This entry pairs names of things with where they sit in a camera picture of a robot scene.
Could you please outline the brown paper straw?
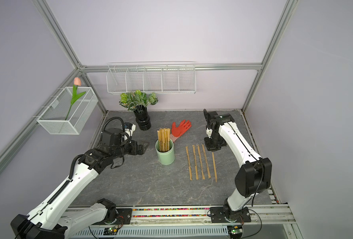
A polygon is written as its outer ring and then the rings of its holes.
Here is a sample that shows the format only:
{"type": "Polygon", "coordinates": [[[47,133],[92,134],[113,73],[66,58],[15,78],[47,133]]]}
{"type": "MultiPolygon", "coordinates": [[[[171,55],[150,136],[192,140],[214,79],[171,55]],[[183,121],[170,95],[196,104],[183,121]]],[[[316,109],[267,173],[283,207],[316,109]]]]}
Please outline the brown paper straw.
{"type": "Polygon", "coordinates": [[[192,172],[191,172],[191,164],[190,164],[188,146],[185,147],[185,150],[186,150],[187,163],[188,163],[189,179],[192,181],[192,172]]]}
{"type": "Polygon", "coordinates": [[[211,174],[210,174],[210,170],[209,170],[209,164],[208,164],[208,159],[207,159],[207,155],[206,155],[204,144],[202,144],[202,149],[203,149],[203,156],[204,156],[204,160],[205,160],[207,175],[208,175],[208,178],[211,178],[211,174]]]}
{"type": "Polygon", "coordinates": [[[215,182],[217,182],[218,178],[217,178],[216,161],[215,161],[214,152],[212,152],[212,161],[213,161],[215,182]]]}
{"type": "Polygon", "coordinates": [[[196,180],[199,179],[199,175],[198,175],[198,168],[197,168],[197,159],[196,159],[196,149],[195,149],[195,145],[192,145],[192,149],[193,149],[193,157],[194,157],[194,168],[195,168],[195,178],[196,180]]]}
{"type": "Polygon", "coordinates": [[[199,145],[197,145],[197,151],[198,151],[198,156],[199,156],[202,180],[205,180],[205,175],[204,175],[204,171],[203,171],[203,162],[202,162],[201,151],[200,151],[199,145]]]}

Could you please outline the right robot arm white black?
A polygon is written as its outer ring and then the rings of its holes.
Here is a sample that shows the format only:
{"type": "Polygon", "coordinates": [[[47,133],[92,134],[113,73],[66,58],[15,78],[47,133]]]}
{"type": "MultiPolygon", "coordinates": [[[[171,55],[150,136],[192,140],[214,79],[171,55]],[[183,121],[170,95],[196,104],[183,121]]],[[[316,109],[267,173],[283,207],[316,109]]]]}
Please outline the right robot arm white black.
{"type": "Polygon", "coordinates": [[[223,205],[225,218],[236,221],[246,210],[246,204],[271,186],[272,162],[262,158],[241,134],[230,114],[219,115],[216,111],[203,110],[206,120],[204,143],[209,151],[229,146],[235,155],[239,171],[235,177],[236,189],[223,205]]]}

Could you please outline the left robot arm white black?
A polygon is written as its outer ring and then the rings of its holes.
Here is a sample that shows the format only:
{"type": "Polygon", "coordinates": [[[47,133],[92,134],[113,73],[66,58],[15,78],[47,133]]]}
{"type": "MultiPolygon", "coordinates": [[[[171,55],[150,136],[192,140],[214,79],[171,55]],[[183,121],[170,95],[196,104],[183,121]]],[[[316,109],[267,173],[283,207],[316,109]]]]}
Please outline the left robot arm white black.
{"type": "Polygon", "coordinates": [[[125,155],[143,155],[146,141],[131,141],[124,146],[110,146],[107,152],[96,148],[78,155],[71,164],[69,176],[39,206],[27,215],[17,215],[11,222],[17,239],[68,239],[95,223],[124,224],[116,205],[100,199],[92,206],[63,218],[67,208],[82,190],[113,161],[125,155]]]}

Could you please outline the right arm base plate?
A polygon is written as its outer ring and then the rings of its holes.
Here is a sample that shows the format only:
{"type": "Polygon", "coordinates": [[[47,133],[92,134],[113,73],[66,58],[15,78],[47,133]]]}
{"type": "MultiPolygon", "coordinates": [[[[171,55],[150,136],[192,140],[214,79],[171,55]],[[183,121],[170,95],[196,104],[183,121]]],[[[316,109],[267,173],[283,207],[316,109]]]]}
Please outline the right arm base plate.
{"type": "Polygon", "coordinates": [[[209,217],[212,223],[249,223],[251,222],[248,207],[232,211],[229,207],[210,207],[209,217]]]}

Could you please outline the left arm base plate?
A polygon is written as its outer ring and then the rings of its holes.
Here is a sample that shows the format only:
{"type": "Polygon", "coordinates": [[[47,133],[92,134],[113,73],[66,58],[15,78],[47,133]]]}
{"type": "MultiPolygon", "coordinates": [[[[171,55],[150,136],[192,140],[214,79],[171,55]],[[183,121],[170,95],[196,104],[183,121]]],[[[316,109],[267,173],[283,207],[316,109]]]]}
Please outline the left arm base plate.
{"type": "Polygon", "coordinates": [[[109,209],[105,218],[94,225],[128,225],[130,224],[133,210],[131,208],[109,209]]]}

